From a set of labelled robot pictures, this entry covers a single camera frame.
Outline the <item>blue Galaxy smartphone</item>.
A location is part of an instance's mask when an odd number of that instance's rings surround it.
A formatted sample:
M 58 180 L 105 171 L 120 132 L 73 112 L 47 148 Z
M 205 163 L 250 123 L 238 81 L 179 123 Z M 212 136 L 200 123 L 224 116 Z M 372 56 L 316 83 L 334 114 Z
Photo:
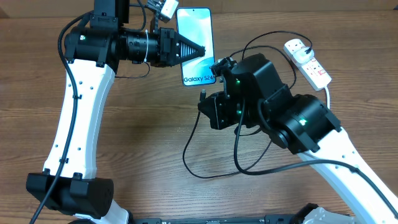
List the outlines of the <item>blue Galaxy smartphone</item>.
M 177 31 L 184 38 L 179 52 L 183 85 L 213 84 L 216 79 L 210 69 L 215 62 L 210 8 L 181 7 L 176 17 Z

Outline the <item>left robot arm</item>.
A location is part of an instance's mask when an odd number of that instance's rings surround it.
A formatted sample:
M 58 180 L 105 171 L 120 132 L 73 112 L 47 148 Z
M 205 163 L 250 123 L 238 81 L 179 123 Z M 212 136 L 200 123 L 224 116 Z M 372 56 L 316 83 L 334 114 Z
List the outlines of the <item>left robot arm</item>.
M 76 223 L 134 222 L 115 202 L 113 181 L 96 175 L 101 119 L 120 61 L 172 67 L 204 56 L 204 47 L 159 27 L 177 6 L 172 0 L 147 1 L 141 9 L 153 12 L 152 21 L 128 29 L 129 1 L 96 1 L 92 11 L 62 29 L 57 47 L 66 86 L 57 133 L 42 171 L 26 181 L 40 208 L 71 215 Z

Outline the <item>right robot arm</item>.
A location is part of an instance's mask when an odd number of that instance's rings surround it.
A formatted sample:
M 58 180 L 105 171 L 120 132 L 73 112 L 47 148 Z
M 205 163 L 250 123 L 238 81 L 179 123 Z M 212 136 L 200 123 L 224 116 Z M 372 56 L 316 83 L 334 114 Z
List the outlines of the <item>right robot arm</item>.
M 397 196 L 354 147 L 339 119 L 316 96 L 293 95 L 272 62 L 256 54 L 229 57 L 211 66 L 223 90 L 202 99 L 198 109 L 213 129 L 259 126 L 270 140 L 310 166 L 343 199 L 360 223 L 396 223 Z

